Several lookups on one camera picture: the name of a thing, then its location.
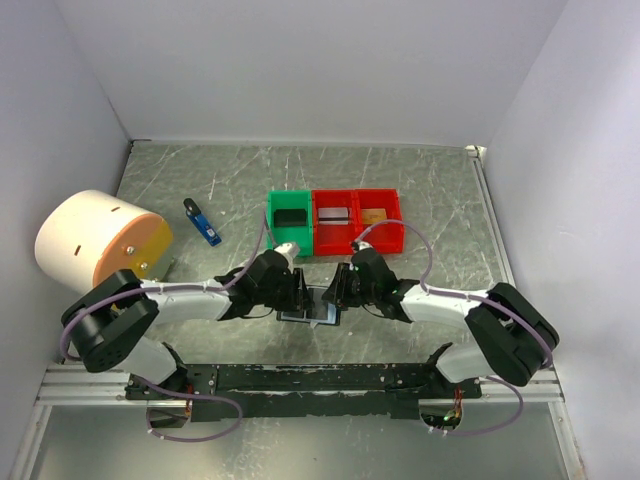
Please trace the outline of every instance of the cable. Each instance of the cable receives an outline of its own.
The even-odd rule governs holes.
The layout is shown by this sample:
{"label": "cable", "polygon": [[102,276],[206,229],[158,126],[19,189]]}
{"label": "cable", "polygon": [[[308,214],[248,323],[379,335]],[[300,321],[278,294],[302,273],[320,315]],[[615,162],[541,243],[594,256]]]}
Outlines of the cable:
{"label": "cable", "polygon": [[243,315],[240,318],[244,319],[244,320],[252,320],[254,318],[264,318],[264,317],[268,317],[269,315],[271,315],[273,313],[273,308],[271,308],[271,310],[269,310],[267,313],[265,313],[264,315],[257,315],[255,317],[251,317],[248,315]]}
{"label": "cable", "polygon": [[269,234],[269,238],[271,239],[271,245],[275,249],[280,244],[278,242],[276,242],[276,237],[273,234],[273,230],[271,230],[271,228],[269,227],[269,221],[267,220],[267,211],[266,210],[264,211],[264,226],[267,229],[267,233]]}
{"label": "cable", "polygon": [[524,410],[524,398],[522,398],[522,394],[518,391],[518,389],[513,385],[511,385],[510,383],[505,382],[501,378],[498,378],[498,377],[486,377],[486,378],[488,380],[491,380],[492,382],[496,382],[501,385],[504,385],[513,393],[515,393],[516,397],[518,397],[518,409],[516,410],[516,413],[514,413],[510,418],[508,418],[504,422],[498,423],[497,425],[493,425],[492,427],[480,428],[478,430],[471,430],[469,432],[464,432],[464,431],[458,432],[454,430],[451,432],[447,432],[446,433],[447,435],[453,435],[455,437],[475,437],[476,435],[485,435],[487,433],[492,433],[497,430],[501,430],[505,427],[508,427],[509,425],[514,423],[516,420],[518,420],[518,418],[520,418],[520,415],[522,415],[522,411]]}
{"label": "cable", "polygon": [[428,253],[428,263],[427,263],[427,268],[425,269],[424,273],[422,274],[422,276],[420,277],[420,285],[424,285],[425,280],[427,279],[427,277],[429,276],[429,274],[431,273],[431,269],[433,268],[433,249],[431,248],[431,244],[429,243],[429,241],[427,240],[427,237],[425,237],[423,235],[423,233],[418,230],[416,227],[414,227],[412,224],[410,224],[409,222],[404,222],[402,220],[393,220],[393,219],[389,219],[389,220],[381,220],[378,223],[374,223],[373,225],[369,225],[359,236],[358,238],[356,238],[356,242],[360,242],[362,241],[362,239],[364,237],[366,237],[367,235],[369,235],[369,233],[371,232],[371,230],[373,230],[376,227],[379,227],[380,225],[384,225],[386,223],[397,223],[399,225],[403,225],[407,228],[409,228],[410,230],[413,230],[413,232],[418,235],[418,237],[420,237],[420,240],[422,240],[422,242],[424,243],[425,247],[427,247],[427,253]]}
{"label": "cable", "polygon": [[240,423],[242,422],[242,418],[243,418],[242,408],[240,407],[240,404],[235,400],[232,400],[230,398],[225,398],[225,397],[219,397],[217,395],[202,395],[202,394],[193,394],[193,393],[173,392],[171,390],[166,390],[162,387],[159,387],[158,385],[151,383],[149,380],[145,378],[138,377],[138,376],[135,376],[135,378],[143,385],[146,385],[151,390],[155,390],[156,392],[162,395],[167,395],[169,397],[174,397],[174,398],[182,398],[184,400],[205,400],[210,402],[227,403],[238,411],[238,417],[236,418],[236,421],[233,422],[233,425],[231,425],[229,428],[221,432],[214,433],[213,435],[209,435],[208,437],[184,438],[184,437],[174,437],[173,435],[163,435],[160,432],[156,431],[151,426],[151,409],[147,409],[147,429],[148,429],[147,432],[153,435],[154,437],[159,438],[160,440],[170,440],[172,442],[181,442],[181,443],[208,442],[209,440],[215,440],[216,438],[221,438],[221,437],[224,437],[225,435],[230,434],[236,428],[238,428],[240,426]]}
{"label": "cable", "polygon": [[[238,283],[238,281],[242,278],[242,276],[247,273],[247,270],[249,270],[249,267],[251,266],[251,264],[253,263],[253,261],[255,260],[256,256],[258,255],[258,250],[260,249],[260,244],[262,243],[262,237],[264,236],[264,231],[266,229],[266,222],[263,221],[262,222],[262,227],[260,228],[260,235],[258,237],[258,241],[256,242],[256,246],[253,249],[253,252],[251,253],[251,256],[249,257],[249,260],[247,260],[245,266],[240,270],[240,272],[238,272],[238,274],[232,278],[228,283],[222,285],[221,287],[212,287],[212,286],[208,286],[206,287],[206,291],[208,292],[224,292],[225,290],[228,290],[229,288],[231,288],[232,286],[234,286],[236,283]],[[202,291],[202,284],[182,284],[182,285],[172,285],[172,286],[165,286],[164,288],[160,288],[160,287],[139,287],[139,288],[134,288],[133,290],[127,290],[126,292],[121,292],[118,293],[116,295],[112,295],[110,297],[105,298],[104,300],[99,301],[98,303],[95,303],[93,305],[91,305],[90,307],[87,307],[83,310],[80,310],[75,317],[73,317],[73,319],[64,327],[64,330],[62,331],[62,335],[60,336],[60,351],[62,353],[62,356],[64,358],[66,358],[67,360],[74,360],[74,361],[81,361],[82,359],[80,357],[77,357],[75,355],[71,355],[69,353],[69,344],[71,343],[71,339],[70,339],[70,334],[71,331],[75,328],[75,326],[80,323],[80,321],[86,317],[87,315],[92,314],[93,312],[100,310],[101,308],[110,306],[120,300],[123,300],[125,298],[128,297],[132,297],[134,295],[140,295],[142,293],[158,293],[161,291],[165,291],[165,292],[178,292],[178,291],[190,291],[190,290],[199,290]]]}
{"label": "cable", "polygon": [[384,225],[385,223],[397,223],[400,225],[404,225],[405,227],[413,230],[419,237],[420,239],[424,242],[426,248],[427,248],[427,252],[429,254],[429,263],[427,264],[427,268],[425,269],[424,273],[422,274],[422,276],[420,277],[420,287],[422,288],[422,290],[425,291],[425,293],[427,295],[429,294],[434,294],[434,295],[438,295],[441,297],[450,297],[450,298],[459,298],[459,299],[463,299],[463,300],[474,300],[476,302],[480,302],[480,303],[484,303],[492,308],[495,308],[496,310],[504,313],[505,315],[509,316],[514,322],[516,322],[518,325],[520,325],[522,328],[524,328],[537,342],[538,344],[540,344],[540,348],[542,348],[542,351],[545,354],[545,363],[542,365],[542,368],[548,368],[550,366],[553,365],[553,353],[551,352],[551,349],[549,348],[549,345],[547,345],[547,342],[544,341],[544,339],[540,336],[540,334],[538,332],[536,332],[533,327],[531,325],[529,325],[520,315],[518,315],[517,313],[511,311],[510,309],[508,309],[507,307],[505,307],[504,305],[501,305],[498,302],[495,302],[489,298],[486,297],[481,297],[480,295],[475,295],[475,294],[466,294],[466,293],[462,293],[462,292],[451,292],[451,291],[446,291],[446,290],[438,290],[437,288],[433,288],[428,286],[425,281],[427,279],[427,276],[429,275],[429,273],[431,272],[431,268],[433,267],[433,249],[431,248],[431,245],[429,244],[429,241],[427,240],[427,238],[422,234],[422,232],[420,232],[420,230],[418,230],[416,227],[414,227],[413,225],[411,225],[408,222],[404,222],[402,220],[382,220],[378,223],[374,223],[373,225],[370,225],[369,227],[367,227],[367,229],[365,229],[356,239],[356,242],[362,241],[362,239],[364,237],[366,237],[369,232],[371,232],[371,230],[373,230],[376,227],[379,227],[380,225]]}
{"label": "cable", "polygon": [[[262,237],[264,236],[264,231],[267,230],[270,232],[270,235],[273,238],[273,232],[271,232],[271,229],[269,228],[269,225],[267,224],[267,217],[266,217],[266,212],[263,213],[263,221],[261,222],[262,226],[260,228],[260,234],[258,236],[258,241],[256,242],[256,246],[253,249],[253,252],[251,252],[251,256],[249,257],[249,260],[247,260],[245,266],[237,273],[237,275],[232,278],[228,283],[222,285],[221,287],[211,287],[208,286],[206,287],[206,291],[209,292],[223,292],[225,290],[228,290],[229,288],[231,288],[233,285],[235,285],[241,278],[242,276],[247,273],[247,270],[249,270],[249,267],[251,266],[251,264],[253,263],[253,261],[255,260],[256,256],[258,255],[258,250],[260,249],[260,244],[262,243]],[[104,308],[106,306],[110,306],[112,304],[114,304],[115,302],[118,302],[122,299],[128,298],[128,297],[132,297],[134,295],[140,295],[142,293],[157,293],[157,292],[161,292],[161,291],[189,291],[189,290],[202,290],[202,285],[189,285],[189,284],[185,284],[185,285],[174,285],[171,287],[164,287],[164,289],[161,289],[160,287],[140,287],[140,288],[135,288],[133,290],[128,290],[126,292],[121,292],[118,293],[116,295],[112,295],[111,297],[105,298],[104,300],[101,300],[100,302],[91,305],[90,307],[87,307],[83,310],[80,310],[76,316],[64,327],[64,330],[62,331],[62,335],[60,335],[60,351],[62,352],[62,356],[68,360],[75,360],[75,361],[82,361],[82,359],[80,357],[77,357],[75,355],[71,355],[69,353],[69,345],[71,343],[71,338],[70,338],[70,334],[71,331],[75,328],[75,326],[87,315],[90,315],[91,313],[100,310],[101,308]],[[183,398],[186,400],[205,400],[205,401],[211,401],[211,402],[221,402],[221,403],[227,403],[229,405],[231,405],[232,407],[234,407],[237,411],[238,411],[238,417],[236,419],[236,421],[233,423],[233,425],[231,425],[231,427],[227,428],[226,430],[223,430],[222,432],[216,433],[214,435],[210,435],[208,437],[201,437],[201,438],[182,438],[182,437],[174,437],[172,435],[162,435],[161,433],[157,432],[152,426],[151,426],[151,411],[147,410],[147,428],[148,428],[148,432],[150,434],[152,434],[155,437],[158,437],[162,440],[170,440],[170,441],[174,441],[174,442],[182,442],[182,443],[199,443],[199,442],[207,442],[209,440],[214,440],[216,438],[220,438],[223,437],[229,433],[231,433],[233,430],[235,430],[236,428],[238,428],[240,426],[240,422],[242,421],[243,418],[243,413],[242,413],[242,408],[240,407],[240,405],[235,402],[234,400],[228,399],[228,398],[224,398],[224,397],[219,397],[216,395],[200,395],[200,394],[192,394],[192,393],[180,393],[180,392],[173,392],[171,390],[166,390],[158,385],[155,385],[151,382],[149,382],[147,379],[142,378],[142,377],[136,377],[138,379],[139,382],[141,382],[142,384],[146,385],[148,388],[155,390],[158,393],[161,393],[163,395],[167,395],[169,397],[173,397],[173,398]]]}
{"label": "cable", "polygon": [[377,313],[373,313],[371,310],[367,308],[366,305],[362,305],[362,308],[364,308],[369,315],[373,315],[374,317],[378,317],[378,318],[387,318],[384,315],[378,315]]}
{"label": "cable", "polygon": [[[460,298],[460,299],[465,299],[465,300],[467,300],[467,299],[468,300],[474,300],[476,302],[481,302],[481,303],[484,303],[486,305],[489,305],[490,307],[495,308],[496,310],[504,313],[505,315],[508,315],[510,318],[513,319],[514,322],[516,322],[522,328],[524,328],[540,344],[540,347],[542,348],[542,350],[544,351],[545,356],[546,356],[545,363],[542,366],[542,368],[547,368],[547,367],[550,367],[551,365],[553,365],[553,353],[551,352],[551,349],[549,348],[547,343],[540,336],[540,334],[538,332],[536,332],[531,327],[531,325],[529,325],[522,317],[520,317],[515,312],[513,312],[510,309],[506,308],[505,306],[499,304],[498,302],[495,302],[495,301],[493,301],[493,300],[491,300],[489,298],[481,297],[479,295],[466,294],[466,293],[462,293],[462,292],[450,292],[450,291],[438,290],[436,288],[429,287],[425,282],[426,282],[427,276],[431,272],[431,268],[433,267],[433,249],[431,248],[431,244],[429,243],[427,238],[424,236],[424,234],[420,230],[418,230],[416,227],[411,225],[410,223],[404,222],[402,220],[393,220],[393,219],[382,220],[382,221],[380,221],[378,223],[374,223],[373,225],[370,225],[369,227],[367,227],[358,236],[358,238],[356,238],[356,242],[362,241],[364,239],[364,237],[366,237],[369,234],[369,232],[371,232],[371,230],[373,230],[376,227],[379,227],[380,225],[384,225],[386,223],[396,223],[396,224],[404,225],[405,227],[413,230],[413,232],[416,233],[416,235],[418,235],[418,237],[420,237],[420,239],[424,242],[425,247],[426,247],[427,252],[428,252],[428,255],[429,255],[429,261],[427,263],[427,268],[425,269],[424,273],[420,277],[420,287],[422,288],[422,290],[424,290],[424,292],[427,295],[434,294],[434,295],[439,295],[441,297],[450,297],[450,298]],[[504,421],[502,423],[499,423],[497,425],[494,425],[492,427],[482,428],[482,429],[479,429],[479,430],[472,430],[470,432],[455,432],[455,431],[453,431],[451,433],[448,433],[446,431],[443,431],[445,435],[448,434],[448,435],[454,435],[454,436],[457,436],[457,437],[471,437],[471,436],[476,436],[476,435],[484,435],[484,434],[495,432],[497,430],[505,428],[505,427],[511,425],[512,423],[514,423],[518,418],[520,418],[520,415],[522,415],[522,411],[524,409],[524,399],[522,398],[522,394],[518,391],[518,389],[516,387],[514,387],[513,385],[511,385],[510,383],[505,382],[501,378],[488,376],[487,379],[491,380],[492,382],[496,382],[496,383],[499,383],[501,385],[504,385],[505,387],[510,389],[518,397],[518,410],[516,411],[516,413],[513,414],[511,416],[511,418],[509,418],[508,420],[506,420],[506,421]]]}

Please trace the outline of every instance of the plastic bin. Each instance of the plastic bin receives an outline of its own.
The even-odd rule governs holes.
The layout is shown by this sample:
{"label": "plastic bin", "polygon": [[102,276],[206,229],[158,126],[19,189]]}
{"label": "plastic bin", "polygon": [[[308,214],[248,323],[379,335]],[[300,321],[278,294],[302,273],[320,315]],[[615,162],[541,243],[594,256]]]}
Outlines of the plastic bin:
{"label": "plastic bin", "polygon": [[[313,254],[350,255],[351,242],[362,231],[358,196],[354,190],[312,190],[313,205]],[[349,211],[346,225],[322,224],[318,218],[319,208],[344,207]]]}
{"label": "plastic bin", "polygon": [[[355,192],[361,211],[369,208],[384,208],[387,219],[402,220],[398,192],[395,189],[358,189]],[[361,224],[358,234],[368,226]],[[404,225],[387,224],[376,227],[364,240],[380,253],[402,253]]]}
{"label": "plastic bin", "polygon": [[[276,227],[274,213],[276,210],[299,209],[307,212],[307,224],[297,227]],[[310,190],[272,190],[267,197],[267,223],[273,231],[278,243],[296,242],[300,247],[299,257],[313,255],[313,215]],[[267,236],[267,246],[273,248]]]}

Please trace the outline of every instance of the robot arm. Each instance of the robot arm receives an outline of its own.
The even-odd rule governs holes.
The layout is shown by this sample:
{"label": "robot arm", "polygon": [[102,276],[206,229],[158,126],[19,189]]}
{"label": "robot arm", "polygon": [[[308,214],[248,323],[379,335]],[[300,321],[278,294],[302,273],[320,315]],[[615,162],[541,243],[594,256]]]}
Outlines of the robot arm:
{"label": "robot arm", "polygon": [[522,318],[554,350],[555,329],[513,287],[498,283],[486,291],[435,289],[418,280],[398,280],[384,258],[366,242],[356,245],[351,263],[341,263],[323,297],[345,310],[375,305],[386,318],[402,322],[429,321],[468,329],[468,343],[443,348],[436,369],[446,381],[459,383],[486,375],[526,385],[545,363],[538,340],[518,323],[487,303],[497,303]]}
{"label": "robot arm", "polygon": [[140,293],[107,303],[84,316],[70,333],[86,369],[97,373],[120,368],[156,385],[180,390],[185,367],[171,346],[144,337],[152,325],[193,318],[227,320],[247,315],[256,305],[276,310],[309,308],[302,270],[293,268],[295,244],[280,245],[258,255],[247,272],[230,288],[240,268],[201,283],[140,281],[132,271],[120,270],[71,306],[62,316],[66,326],[83,309],[127,290]]}
{"label": "robot arm", "polygon": [[[255,305],[278,311],[311,307],[302,270],[293,268],[297,246],[285,244],[255,258],[236,283],[222,290],[240,270],[200,284],[140,282],[128,270],[109,277],[65,312],[66,326],[84,308],[126,290],[140,293],[106,303],[86,315],[70,333],[89,372],[121,368],[170,390],[184,388],[186,367],[167,344],[143,335],[154,324],[192,318],[227,320],[247,315]],[[362,242],[351,263],[338,265],[323,299],[338,309],[375,305],[385,317],[403,322],[432,321],[470,330],[472,340],[443,345],[429,359],[429,381],[445,386],[465,379],[497,374],[523,386],[543,367],[545,354],[536,339],[520,325],[484,304],[490,299],[523,318],[553,350],[558,335],[512,286],[500,283],[488,291],[431,289],[417,280],[398,279],[384,258]]]}

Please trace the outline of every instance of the small box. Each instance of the small box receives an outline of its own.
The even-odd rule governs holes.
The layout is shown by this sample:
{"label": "small box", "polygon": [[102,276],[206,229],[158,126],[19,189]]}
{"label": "small box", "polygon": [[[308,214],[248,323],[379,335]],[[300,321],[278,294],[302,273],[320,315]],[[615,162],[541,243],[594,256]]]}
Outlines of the small box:
{"label": "small box", "polygon": [[318,225],[349,225],[349,208],[318,208]]}
{"label": "small box", "polygon": [[384,208],[362,209],[362,224],[373,225],[387,219],[387,211]]}
{"label": "small box", "polygon": [[[299,257],[313,255],[313,221],[310,190],[272,190],[267,197],[267,223],[279,244],[295,242]],[[267,235],[267,246],[273,248]]]}

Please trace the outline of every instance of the white enclosure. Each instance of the white enclosure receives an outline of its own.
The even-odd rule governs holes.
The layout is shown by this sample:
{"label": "white enclosure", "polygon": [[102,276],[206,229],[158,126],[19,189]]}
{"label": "white enclosure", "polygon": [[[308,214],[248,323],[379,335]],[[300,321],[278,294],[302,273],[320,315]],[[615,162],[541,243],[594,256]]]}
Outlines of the white enclosure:
{"label": "white enclosure", "polygon": [[639,21],[636,0],[569,2],[487,160],[519,287],[562,332],[556,363],[593,478],[640,472]]}
{"label": "white enclosure", "polygon": [[487,144],[564,0],[57,0],[132,138]]}
{"label": "white enclosure", "polygon": [[6,478],[75,295],[45,277],[38,229],[67,197],[113,191],[127,138],[56,6],[0,3],[0,478]]}
{"label": "white enclosure", "polygon": [[0,477],[75,298],[36,233],[113,192],[130,139],[487,146],[587,472],[640,476],[639,25],[637,0],[2,2]]}

